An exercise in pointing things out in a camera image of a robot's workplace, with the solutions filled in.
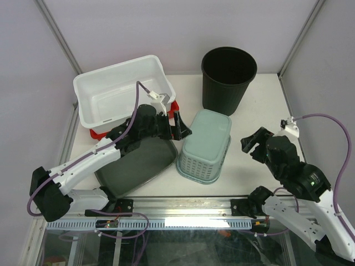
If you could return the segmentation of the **teal perforated plastic basket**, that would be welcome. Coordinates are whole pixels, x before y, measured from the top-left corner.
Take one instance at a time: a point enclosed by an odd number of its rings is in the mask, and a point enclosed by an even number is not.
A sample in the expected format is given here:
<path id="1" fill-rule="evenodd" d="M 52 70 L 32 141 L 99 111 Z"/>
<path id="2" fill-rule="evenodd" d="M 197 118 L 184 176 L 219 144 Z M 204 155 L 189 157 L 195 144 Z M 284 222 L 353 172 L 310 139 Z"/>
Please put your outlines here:
<path id="1" fill-rule="evenodd" d="M 191 124 L 192 134 L 185 139 L 176 161 L 178 173 L 203 185 L 214 183 L 229 149 L 231 126 L 228 116 L 200 110 Z"/>

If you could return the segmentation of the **black ribbed waste bin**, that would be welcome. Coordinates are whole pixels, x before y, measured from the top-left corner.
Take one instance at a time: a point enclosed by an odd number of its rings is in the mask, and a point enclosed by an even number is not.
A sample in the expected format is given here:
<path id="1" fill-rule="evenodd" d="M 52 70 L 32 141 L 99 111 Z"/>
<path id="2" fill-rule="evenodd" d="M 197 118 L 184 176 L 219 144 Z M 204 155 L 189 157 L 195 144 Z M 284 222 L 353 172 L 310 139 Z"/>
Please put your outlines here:
<path id="1" fill-rule="evenodd" d="M 257 73 L 257 63 L 248 52 L 235 47 L 218 47 L 201 62 L 202 106 L 232 115 Z"/>

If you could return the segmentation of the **large white plastic tub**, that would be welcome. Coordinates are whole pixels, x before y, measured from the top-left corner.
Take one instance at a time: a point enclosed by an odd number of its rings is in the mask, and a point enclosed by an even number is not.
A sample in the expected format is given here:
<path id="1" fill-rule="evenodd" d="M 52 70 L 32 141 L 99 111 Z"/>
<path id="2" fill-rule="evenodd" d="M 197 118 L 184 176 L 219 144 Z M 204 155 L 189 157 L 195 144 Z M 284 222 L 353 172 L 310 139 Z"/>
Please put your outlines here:
<path id="1" fill-rule="evenodd" d="M 81 125 L 102 134 L 122 124 L 133 113 L 137 81 L 150 91 L 168 95 L 166 109 L 170 109 L 176 98 L 175 90 L 159 58 L 147 55 L 74 78 Z"/>

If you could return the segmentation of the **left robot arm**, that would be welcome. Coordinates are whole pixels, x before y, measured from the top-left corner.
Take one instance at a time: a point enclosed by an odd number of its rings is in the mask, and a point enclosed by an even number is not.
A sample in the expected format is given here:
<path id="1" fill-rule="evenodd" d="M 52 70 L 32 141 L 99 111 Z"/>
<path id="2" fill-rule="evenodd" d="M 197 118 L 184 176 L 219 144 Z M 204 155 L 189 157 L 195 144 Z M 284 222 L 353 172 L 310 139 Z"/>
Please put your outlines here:
<path id="1" fill-rule="evenodd" d="M 90 174 L 138 149 L 143 140 L 158 137 L 180 141 L 192 134 L 178 111 L 174 124 L 163 112 L 151 105 L 140 105 L 121 125 L 111 129 L 89 151 L 78 158 L 50 170 L 44 167 L 32 173 L 27 212 L 33 217 L 44 217 L 54 222 L 74 207 L 74 187 Z"/>

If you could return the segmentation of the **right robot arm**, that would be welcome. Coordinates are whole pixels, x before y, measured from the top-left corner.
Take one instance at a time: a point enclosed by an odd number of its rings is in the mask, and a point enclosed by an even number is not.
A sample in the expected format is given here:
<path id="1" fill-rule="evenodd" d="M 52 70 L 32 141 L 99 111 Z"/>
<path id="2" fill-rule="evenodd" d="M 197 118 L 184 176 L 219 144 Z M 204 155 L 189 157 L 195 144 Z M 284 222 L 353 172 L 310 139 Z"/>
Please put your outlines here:
<path id="1" fill-rule="evenodd" d="M 251 218 L 263 213 L 277 219 L 300 237 L 323 265 L 354 265 L 354 240 L 350 236 L 354 228 L 349 223 L 342 225 L 336 215 L 334 193 L 324 173 L 300 160 L 294 144 L 299 135 L 296 125 L 286 125 L 276 134 L 261 127 L 241 139 L 241 149 L 266 165 L 282 187 L 307 206 L 316 221 L 288 208 L 264 186 L 252 191 L 237 209 Z"/>

